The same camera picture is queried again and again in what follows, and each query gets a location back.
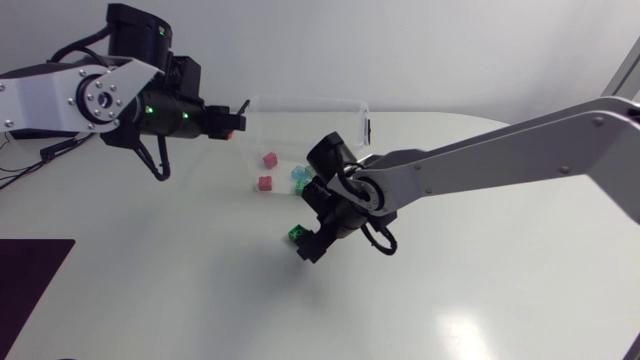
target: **blue cube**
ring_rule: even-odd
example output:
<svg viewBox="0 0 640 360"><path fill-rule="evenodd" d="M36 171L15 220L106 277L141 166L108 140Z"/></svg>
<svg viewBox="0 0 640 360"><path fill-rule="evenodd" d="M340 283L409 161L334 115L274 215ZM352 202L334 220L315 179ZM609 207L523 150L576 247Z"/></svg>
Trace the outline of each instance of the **blue cube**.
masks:
<svg viewBox="0 0 640 360"><path fill-rule="evenodd" d="M296 166L296 168L291 171L291 177L295 181L305 180L307 178L307 169L302 166Z"/></svg>

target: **small cube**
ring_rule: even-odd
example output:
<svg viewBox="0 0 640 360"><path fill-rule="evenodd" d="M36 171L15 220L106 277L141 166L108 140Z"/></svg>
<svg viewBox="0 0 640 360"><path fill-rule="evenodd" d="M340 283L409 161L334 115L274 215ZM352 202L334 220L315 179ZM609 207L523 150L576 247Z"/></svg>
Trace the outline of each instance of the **small cube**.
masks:
<svg viewBox="0 0 640 360"><path fill-rule="evenodd" d="M291 171L291 177L295 181L302 181L307 178L307 170L302 166L296 166L293 171Z"/></svg>
<svg viewBox="0 0 640 360"><path fill-rule="evenodd" d="M304 168L307 172L307 177L309 179L313 179L314 176L316 176L316 171L313 170L313 167L311 165L307 166L306 168Z"/></svg>
<svg viewBox="0 0 640 360"><path fill-rule="evenodd" d="M304 187L309 185L310 182L311 181L306 179L296 182L296 195L302 195L302 191L304 190Z"/></svg>
<svg viewBox="0 0 640 360"><path fill-rule="evenodd" d="M309 230L302 227L302 225L296 225L296 227L289 231L289 240L291 240L292 242L296 242L307 231Z"/></svg>
<svg viewBox="0 0 640 360"><path fill-rule="evenodd" d="M278 156L276 156L276 154L272 152L265 155L262 160L264 161L264 166L267 169L273 169L274 167L276 167L276 165L278 165Z"/></svg>
<svg viewBox="0 0 640 360"><path fill-rule="evenodd" d="M271 179L271 176L261 176L258 179L258 190L260 191L273 190L273 180Z"/></svg>

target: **green cube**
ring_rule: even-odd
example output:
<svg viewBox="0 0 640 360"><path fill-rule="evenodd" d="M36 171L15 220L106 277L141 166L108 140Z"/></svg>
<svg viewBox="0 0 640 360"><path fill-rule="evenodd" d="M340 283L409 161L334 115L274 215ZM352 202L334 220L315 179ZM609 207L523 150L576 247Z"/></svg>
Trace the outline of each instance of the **green cube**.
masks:
<svg viewBox="0 0 640 360"><path fill-rule="evenodd" d="M302 195L302 191L304 190L304 187L309 185L311 181L309 180L300 180L298 182L296 182L296 195Z"/></svg>
<svg viewBox="0 0 640 360"><path fill-rule="evenodd" d="M296 242L307 231L309 230L305 229L302 225L296 225L296 227L289 231L289 240Z"/></svg>
<svg viewBox="0 0 640 360"><path fill-rule="evenodd" d="M306 168L304 168L307 172L307 177L309 179L313 179L314 176L316 176L316 171L313 170L313 167L311 167L311 165L307 166Z"/></svg>

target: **black cable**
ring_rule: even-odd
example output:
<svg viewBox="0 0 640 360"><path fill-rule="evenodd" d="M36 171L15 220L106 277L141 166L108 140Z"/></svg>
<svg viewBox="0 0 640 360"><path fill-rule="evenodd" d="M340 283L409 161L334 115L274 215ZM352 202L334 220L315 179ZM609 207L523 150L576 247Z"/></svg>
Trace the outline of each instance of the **black cable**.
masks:
<svg viewBox="0 0 640 360"><path fill-rule="evenodd" d="M26 169L28 169L28 168L29 168L29 167L27 166L27 167L24 167L24 168L22 168L22 169L5 169L5 168L0 168L0 170L2 170L2 171L4 171L4 172L20 172L20 171L22 171L22 170L26 170Z"/></svg>
<svg viewBox="0 0 640 360"><path fill-rule="evenodd" d="M25 175L28 175L28 174L31 174L31 173L39 170L42 166L44 166L44 164L45 164L45 162L40 161L40 162L38 162L36 164L33 164L33 165L29 166L27 168L27 170L21 172L18 175L7 176L6 178L13 178L13 179L11 179L11 180L7 181L6 183L0 185L0 190L6 188L7 186L9 186L9 185L13 184L14 182L18 181L18 179L20 179L21 177L23 177Z"/></svg>
<svg viewBox="0 0 640 360"><path fill-rule="evenodd" d="M76 145L74 145L74 146L72 146L72 147L70 147L68 149L63 150L58 154L53 155L50 159L42 160L42 161L39 161L39 162L37 162L37 163L35 163L35 164L31 165L31 166L27 166L26 168L16 170L16 171L23 170L22 172L20 172L17 175L11 175L11 176L6 176L6 177L3 177L3 178L0 178L0 181L1 180L11 179L11 180L7 181L6 183L0 185L0 190L6 188L7 186L9 186L9 185L13 184L14 182L18 181L18 179L22 178L23 176L29 175L31 173L34 173L34 172L40 170L43 166L45 166L48 163L52 162L53 160L59 158L60 156L66 154L66 153L68 153L68 152L70 152L72 150L77 149L80 145L82 145L85 142L87 142L87 140L89 140L93 136L95 136L95 134L89 134L89 135L79 139Z"/></svg>
<svg viewBox="0 0 640 360"><path fill-rule="evenodd" d="M98 53L96 53L95 51L93 51L93 50L91 50L89 48L83 47L83 48L75 49L74 51L79 51L79 52L85 53L85 54L89 55L89 57L91 57L93 60L95 60L98 63L98 65L102 65L104 67L109 67L109 65L107 65L107 63L104 61L104 59L102 57L100 57L100 55L98 55Z"/></svg>
<svg viewBox="0 0 640 360"><path fill-rule="evenodd" d="M333 150L333 153L335 154L336 163L338 165L338 168L337 168L338 180L340 180L340 184L342 184L342 187L344 187L345 190L349 192L349 194L357 197L358 199L362 199L366 201L368 197L366 191L363 191L363 190L359 191L358 189L353 187L353 185L351 185L347 180L347 174L344 172L345 163L342 160L342 156L340 156L340 152L337 150L337 148Z"/></svg>
<svg viewBox="0 0 640 360"><path fill-rule="evenodd" d="M387 256L391 256L391 255L396 253L396 250L398 250L398 242L396 241L396 238L393 237L393 234L391 234L391 231L387 230L386 227L382 228L380 230L380 233L387 240L389 240L389 247L388 248L380 245L380 243L378 243L376 241L376 239L373 238L373 235L371 235L371 232L369 231L369 228L367 227L367 224L362 225L360 227L360 230L362 230L362 233L367 238L367 240L369 240L371 245L373 247L375 247L376 249L378 249L378 251L380 251L381 253L383 253L383 254L385 254Z"/></svg>
<svg viewBox="0 0 640 360"><path fill-rule="evenodd" d="M87 46L106 38L107 36L111 35L112 32L113 32L113 25L109 24L104 29L98 31L97 33L87 36L84 39L80 39L76 42L73 42L63 47L62 49L56 51L56 53L53 54L53 56L51 57L50 61L60 62L60 60L62 60L63 57L69 55L74 51L80 51L80 49L86 48Z"/></svg>
<svg viewBox="0 0 640 360"><path fill-rule="evenodd" d="M2 148L3 148L5 145L7 145L7 144L9 144L9 143L11 142L11 141L9 141L9 137L7 136L7 133L6 133L6 132L4 133L4 139L5 139L5 142L4 142L4 143L2 143L2 145L0 145L0 150L2 150Z"/></svg>
<svg viewBox="0 0 640 360"><path fill-rule="evenodd" d="M138 147L133 149L133 151L138 155L140 160L151 170L153 176L158 179L158 181L165 181L171 176L171 166L169 165L169 155L167 152L167 141L164 136L158 135L158 151L160 152L160 167L162 168L162 173L158 171L156 167L153 157L149 153L149 150L144 146L142 142L138 143Z"/></svg>

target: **white wall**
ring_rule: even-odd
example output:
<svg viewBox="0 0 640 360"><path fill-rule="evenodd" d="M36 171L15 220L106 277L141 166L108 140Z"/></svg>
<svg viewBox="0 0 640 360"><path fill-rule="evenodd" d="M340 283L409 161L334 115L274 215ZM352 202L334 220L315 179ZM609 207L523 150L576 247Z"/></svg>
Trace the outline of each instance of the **white wall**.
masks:
<svg viewBox="0 0 640 360"><path fill-rule="evenodd" d="M106 0L2 0L0 71L103 26ZM130 0L204 68L203 97L359 98L516 122L600 95L640 35L633 0Z"/></svg>

